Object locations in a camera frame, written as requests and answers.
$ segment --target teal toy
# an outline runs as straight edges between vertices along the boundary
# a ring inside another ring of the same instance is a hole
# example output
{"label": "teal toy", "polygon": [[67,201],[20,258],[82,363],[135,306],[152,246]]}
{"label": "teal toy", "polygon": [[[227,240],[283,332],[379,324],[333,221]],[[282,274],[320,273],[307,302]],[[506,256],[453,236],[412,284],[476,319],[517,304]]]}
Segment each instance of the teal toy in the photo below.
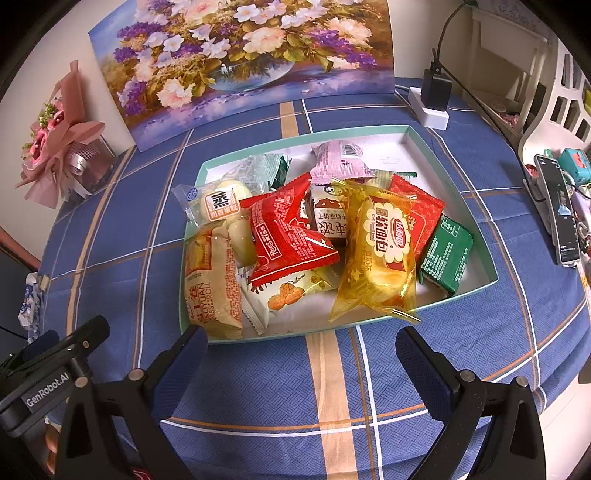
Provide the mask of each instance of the teal toy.
{"label": "teal toy", "polygon": [[570,174],[576,187],[591,182],[591,164],[583,150],[565,148],[558,158],[560,168]]}

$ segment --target screw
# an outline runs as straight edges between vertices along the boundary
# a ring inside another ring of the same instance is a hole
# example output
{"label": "screw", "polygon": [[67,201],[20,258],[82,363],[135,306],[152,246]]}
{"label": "screw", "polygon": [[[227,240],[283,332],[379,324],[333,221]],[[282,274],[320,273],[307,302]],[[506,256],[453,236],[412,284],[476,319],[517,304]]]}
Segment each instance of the screw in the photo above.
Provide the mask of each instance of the screw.
{"label": "screw", "polygon": [[76,378],[76,382],[74,382],[74,385],[77,386],[78,388],[84,388],[85,386],[88,385],[88,378],[78,377],[78,378]]}
{"label": "screw", "polygon": [[517,377],[517,385],[519,385],[520,387],[527,387],[530,383],[527,381],[527,377],[524,377],[523,375],[520,375]]}
{"label": "screw", "polygon": [[476,375],[474,374],[474,372],[470,370],[462,370],[460,372],[460,378],[464,382],[474,382],[474,380],[476,379]]}
{"label": "screw", "polygon": [[127,374],[127,378],[133,381],[141,380],[144,377],[144,371],[141,368],[134,368]]}

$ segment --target pink wrapping paper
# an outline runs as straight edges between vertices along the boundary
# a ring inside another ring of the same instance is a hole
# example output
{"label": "pink wrapping paper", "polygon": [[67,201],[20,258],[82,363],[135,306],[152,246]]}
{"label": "pink wrapping paper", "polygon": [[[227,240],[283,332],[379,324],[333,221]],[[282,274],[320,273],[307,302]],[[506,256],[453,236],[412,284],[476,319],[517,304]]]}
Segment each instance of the pink wrapping paper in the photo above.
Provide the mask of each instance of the pink wrapping paper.
{"label": "pink wrapping paper", "polygon": [[[50,208],[57,206],[60,191],[65,194],[64,169],[74,173],[72,166],[64,164],[64,155],[70,144],[73,141],[88,144],[99,138],[105,129],[105,124],[102,122],[83,122],[85,109],[77,60],[70,63],[70,71],[56,83],[50,101],[60,90],[60,106],[64,110],[64,119],[47,133],[41,154],[37,158],[29,155],[23,161],[22,180],[15,185],[15,188],[19,188],[32,183],[25,199],[33,200]],[[31,130],[33,132],[39,130],[38,122],[31,125]],[[97,167],[89,167],[88,170],[99,180],[106,170],[102,166]]]}

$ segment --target plaid tablecloth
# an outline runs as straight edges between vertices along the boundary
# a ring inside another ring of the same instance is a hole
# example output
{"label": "plaid tablecloth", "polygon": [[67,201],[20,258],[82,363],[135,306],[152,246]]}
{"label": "plaid tablecloth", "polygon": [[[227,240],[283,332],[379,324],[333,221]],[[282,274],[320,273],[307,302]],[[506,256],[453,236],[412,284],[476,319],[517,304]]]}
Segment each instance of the plaid tablecloth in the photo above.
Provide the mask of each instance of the plaid tablecloth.
{"label": "plaid tablecloth", "polygon": [[[143,153],[129,150],[102,191],[78,207],[66,203],[56,220],[41,265],[52,279],[42,328],[65,335],[102,314],[111,336],[90,357],[95,379],[147,367],[180,334],[185,218],[171,186],[192,184],[210,158],[282,137],[412,125],[463,193],[499,272],[483,292],[423,312],[418,331],[458,369],[501,382],[525,375],[542,412],[591,350],[581,278],[554,264],[502,137],[458,98],[449,114],[447,130],[432,131],[417,122],[404,92],[306,99],[221,119]],[[426,414],[396,357],[403,326],[392,319],[211,346],[161,427],[197,478],[406,478],[441,424]],[[457,476],[482,438],[483,428]]]}

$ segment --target barcode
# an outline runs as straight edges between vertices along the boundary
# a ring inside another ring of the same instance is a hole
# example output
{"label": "barcode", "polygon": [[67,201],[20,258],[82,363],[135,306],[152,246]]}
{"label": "barcode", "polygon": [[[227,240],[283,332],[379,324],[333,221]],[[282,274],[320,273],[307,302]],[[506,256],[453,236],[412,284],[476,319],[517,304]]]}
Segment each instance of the barcode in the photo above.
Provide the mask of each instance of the barcode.
{"label": "barcode", "polygon": [[346,143],[340,145],[340,154],[342,157],[356,157],[359,158],[355,149]]}

